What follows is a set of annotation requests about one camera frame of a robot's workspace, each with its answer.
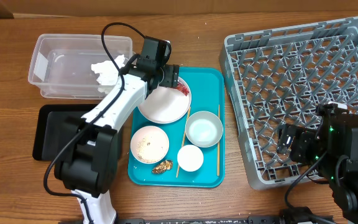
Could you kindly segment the red foil snack wrapper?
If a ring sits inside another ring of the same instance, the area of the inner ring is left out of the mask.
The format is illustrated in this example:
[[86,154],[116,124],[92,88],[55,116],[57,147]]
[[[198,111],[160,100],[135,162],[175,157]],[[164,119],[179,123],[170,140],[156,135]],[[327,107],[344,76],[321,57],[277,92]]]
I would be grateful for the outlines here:
[[175,87],[175,89],[180,91],[185,96],[187,96],[189,94],[189,89],[182,82],[178,82],[178,84]]

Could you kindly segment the grey-green bowl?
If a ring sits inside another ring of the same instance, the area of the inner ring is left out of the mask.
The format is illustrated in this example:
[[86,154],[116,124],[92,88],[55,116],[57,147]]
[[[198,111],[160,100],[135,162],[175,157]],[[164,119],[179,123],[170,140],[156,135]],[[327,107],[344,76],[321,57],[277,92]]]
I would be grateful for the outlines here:
[[187,139],[198,147],[211,147],[223,136],[223,124],[219,117],[209,111],[192,114],[185,125]]

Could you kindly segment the pink bowl with rice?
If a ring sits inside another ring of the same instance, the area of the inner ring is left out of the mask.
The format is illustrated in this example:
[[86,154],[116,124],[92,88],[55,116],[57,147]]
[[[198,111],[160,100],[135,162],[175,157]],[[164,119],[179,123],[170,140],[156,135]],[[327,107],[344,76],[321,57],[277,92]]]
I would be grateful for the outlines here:
[[163,129],[157,126],[144,126],[133,134],[130,149],[137,161],[154,164],[167,155],[169,145],[169,138]]

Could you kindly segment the small white cup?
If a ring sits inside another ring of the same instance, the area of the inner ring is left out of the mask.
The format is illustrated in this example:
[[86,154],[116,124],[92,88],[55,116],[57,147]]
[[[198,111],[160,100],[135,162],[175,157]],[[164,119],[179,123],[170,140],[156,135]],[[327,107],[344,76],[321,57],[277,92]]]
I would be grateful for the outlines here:
[[201,149],[194,145],[183,146],[178,154],[177,161],[180,168],[187,172],[197,171],[204,161],[204,155]]

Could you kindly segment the brown food scrap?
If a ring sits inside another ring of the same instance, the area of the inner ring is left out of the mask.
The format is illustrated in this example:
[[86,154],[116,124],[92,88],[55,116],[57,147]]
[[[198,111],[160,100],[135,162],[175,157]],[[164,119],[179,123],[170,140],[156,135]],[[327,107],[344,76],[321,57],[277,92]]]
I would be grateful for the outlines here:
[[164,160],[152,169],[152,173],[153,174],[163,174],[164,172],[171,170],[172,167],[173,167],[173,161]]

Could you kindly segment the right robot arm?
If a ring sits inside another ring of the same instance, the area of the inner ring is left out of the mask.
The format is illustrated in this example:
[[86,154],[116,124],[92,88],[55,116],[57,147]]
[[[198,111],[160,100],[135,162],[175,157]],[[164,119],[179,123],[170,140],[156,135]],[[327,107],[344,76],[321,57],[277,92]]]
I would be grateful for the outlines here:
[[318,105],[316,114],[321,117],[317,129],[280,125],[277,152],[308,165],[309,172],[316,170],[343,217],[358,223],[358,114],[332,101]]

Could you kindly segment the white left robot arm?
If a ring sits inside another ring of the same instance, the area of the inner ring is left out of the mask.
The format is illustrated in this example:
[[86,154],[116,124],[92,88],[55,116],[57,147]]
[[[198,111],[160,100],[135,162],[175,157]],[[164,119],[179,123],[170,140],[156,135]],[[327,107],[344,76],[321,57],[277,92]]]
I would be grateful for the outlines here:
[[48,166],[80,204],[83,223],[114,223],[109,188],[121,156],[121,128],[132,111],[159,86],[178,85],[178,65],[120,69],[111,92],[80,118],[68,117],[59,135],[60,152]]

